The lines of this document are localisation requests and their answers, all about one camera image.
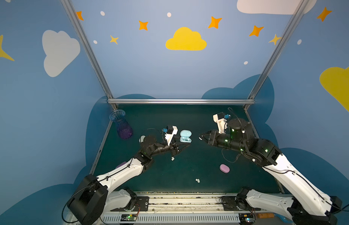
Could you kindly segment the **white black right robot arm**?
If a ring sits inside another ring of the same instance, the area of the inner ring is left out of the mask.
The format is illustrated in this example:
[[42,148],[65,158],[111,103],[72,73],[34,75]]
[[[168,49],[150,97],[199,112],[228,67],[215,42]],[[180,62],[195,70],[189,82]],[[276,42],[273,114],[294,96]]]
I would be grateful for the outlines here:
[[262,209],[286,217],[296,225],[336,225],[335,213],[342,201],[315,187],[267,139],[256,138],[252,125],[244,119],[219,122],[219,130],[201,134],[199,139],[221,149],[238,151],[278,180],[291,194],[280,197],[243,187],[234,200],[227,203],[239,210]]

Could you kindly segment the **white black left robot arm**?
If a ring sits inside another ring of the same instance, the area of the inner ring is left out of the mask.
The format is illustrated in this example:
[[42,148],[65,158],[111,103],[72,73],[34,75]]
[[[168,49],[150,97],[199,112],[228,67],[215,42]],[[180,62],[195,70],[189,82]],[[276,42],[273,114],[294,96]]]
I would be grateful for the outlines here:
[[114,209],[132,209],[136,194],[129,188],[116,189],[147,171],[154,163],[154,156],[169,152],[174,157],[189,146],[190,143],[180,142],[179,138],[159,143],[155,137],[146,136],[140,150],[122,166],[99,176],[85,176],[65,207],[82,225],[92,225],[103,213]]

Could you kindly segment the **white earbud charging case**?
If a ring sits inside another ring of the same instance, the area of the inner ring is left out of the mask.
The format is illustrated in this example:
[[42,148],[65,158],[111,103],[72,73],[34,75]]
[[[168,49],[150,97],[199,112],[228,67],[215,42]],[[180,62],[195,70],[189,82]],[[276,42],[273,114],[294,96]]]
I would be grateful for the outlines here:
[[143,143],[143,142],[144,142],[144,139],[145,139],[145,136],[141,136],[140,139],[139,139],[139,142],[140,142],[140,143]]

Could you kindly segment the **light blue earbud case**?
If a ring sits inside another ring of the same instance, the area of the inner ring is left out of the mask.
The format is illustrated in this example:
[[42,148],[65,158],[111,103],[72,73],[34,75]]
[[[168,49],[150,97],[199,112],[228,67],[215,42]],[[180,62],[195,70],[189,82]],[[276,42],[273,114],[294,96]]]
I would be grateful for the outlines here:
[[189,131],[189,130],[182,130],[180,132],[180,142],[182,143],[191,143],[192,140],[191,140],[191,136],[192,136],[192,132]]

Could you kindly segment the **pink earbud charging case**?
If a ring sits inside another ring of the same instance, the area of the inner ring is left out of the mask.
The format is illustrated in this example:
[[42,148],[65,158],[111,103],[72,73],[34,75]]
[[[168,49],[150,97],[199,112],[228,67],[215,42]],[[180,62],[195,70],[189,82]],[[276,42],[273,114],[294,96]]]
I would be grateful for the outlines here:
[[221,165],[219,166],[219,169],[220,169],[223,173],[229,173],[229,172],[230,172],[230,168],[229,168],[227,165],[225,165],[225,164],[221,164]]

